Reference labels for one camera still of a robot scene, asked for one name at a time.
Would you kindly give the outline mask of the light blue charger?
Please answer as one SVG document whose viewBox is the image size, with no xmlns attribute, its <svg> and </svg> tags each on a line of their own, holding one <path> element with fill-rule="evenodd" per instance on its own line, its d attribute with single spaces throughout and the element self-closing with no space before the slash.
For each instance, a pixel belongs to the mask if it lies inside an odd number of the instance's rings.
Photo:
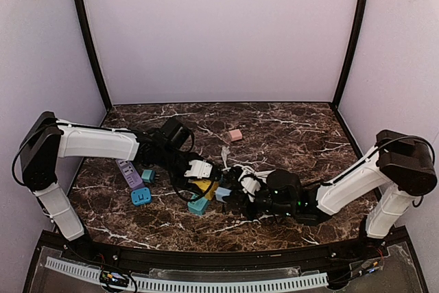
<svg viewBox="0 0 439 293">
<path fill-rule="evenodd" d="M 215 191 L 215 199 L 218 202 L 226 203 L 225 198 L 229 197 L 231 190 L 223 187 L 218 187 Z"/>
</svg>

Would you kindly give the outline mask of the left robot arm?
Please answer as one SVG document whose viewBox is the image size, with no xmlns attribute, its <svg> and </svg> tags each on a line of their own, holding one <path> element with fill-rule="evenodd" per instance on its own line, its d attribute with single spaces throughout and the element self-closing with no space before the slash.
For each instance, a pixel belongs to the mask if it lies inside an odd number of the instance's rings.
<svg viewBox="0 0 439 293">
<path fill-rule="evenodd" d="M 82 239 L 86 229 L 56 176 L 58 159 L 86 157 L 156 165 L 165 170 L 175 192 L 190 191 L 200 198 L 222 178 L 222 170 L 192 150 L 183 150 L 194 133 L 175 117 L 145 132 L 127 128 L 100 128 L 75 124 L 45 111 L 36 120 L 13 158 L 12 177 L 36 196 L 50 220 L 69 242 Z"/>
</svg>

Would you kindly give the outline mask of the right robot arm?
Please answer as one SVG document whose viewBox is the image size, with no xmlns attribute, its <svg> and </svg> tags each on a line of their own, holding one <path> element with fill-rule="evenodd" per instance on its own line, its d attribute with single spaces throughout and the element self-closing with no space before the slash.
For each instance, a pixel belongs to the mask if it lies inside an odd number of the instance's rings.
<svg viewBox="0 0 439 293">
<path fill-rule="evenodd" d="M 364 237 L 383 239 L 415 199 L 436 188 L 435 160 L 434 149 L 424 138 L 382 130 L 362 158 L 331 180 L 312 183 L 307 189 L 297 174 L 284 169 L 271 171 L 266 178 L 235 172 L 227 177 L 230 194 L 223 200 L 249 220 L 266 213 L 314 226 L 364 194 L 387 185 L 361 226 Z"/>
</svg>

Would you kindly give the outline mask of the teal power strip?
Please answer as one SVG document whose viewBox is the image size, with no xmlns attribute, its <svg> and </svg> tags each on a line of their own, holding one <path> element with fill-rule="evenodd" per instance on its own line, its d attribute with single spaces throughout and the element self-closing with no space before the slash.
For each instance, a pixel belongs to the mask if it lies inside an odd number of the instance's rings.
<svg viewBox="0 0 439 293">
<path fill-rule="evenodd" d="M 194 201 L 197 197 L 198 195 L 193 194 L 191 202 L 188 202 L 187 206 L 190 213 L 201 216 L 205 214 L 207 207 L 210 205 L 210 201 L 206 198 Z"/>
</svg>

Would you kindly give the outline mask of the blue square socket adapter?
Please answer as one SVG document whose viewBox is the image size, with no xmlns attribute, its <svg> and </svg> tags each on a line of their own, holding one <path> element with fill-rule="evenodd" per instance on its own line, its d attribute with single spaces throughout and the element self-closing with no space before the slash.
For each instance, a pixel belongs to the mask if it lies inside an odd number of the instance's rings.
<svg viewBox="0 0 439 293">
<path fill-rule="evenodd" d="M 142 187 L 131 192 L 131 201 L 134 206 L 140 207 L 149 204 L 152 201 L 150 190 L 147 187 Z"/>
</svg>

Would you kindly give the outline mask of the yellow cube socket adapter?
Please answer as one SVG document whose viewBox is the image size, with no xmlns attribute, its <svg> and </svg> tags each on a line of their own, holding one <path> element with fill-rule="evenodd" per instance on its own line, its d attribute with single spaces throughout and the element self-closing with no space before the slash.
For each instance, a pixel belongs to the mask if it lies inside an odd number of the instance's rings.
<svg viewBox="0 0 439 293">
<path fill-rule="evenodd" d="M 197 185 L 198 188 L 201 189 L 202 192 L 207 191 L 207 194 L 204 196 L 207 200 L 212 201 L 212 199 L 215 197 L 215 191 L 219 187 L 220 182 L 215 181 L 213 183 L 212 187 L 209 187 L 211 182 L 210 180 L 204 179 L 204 180 L 193 180 L 193 184 Z"/>
</svg>

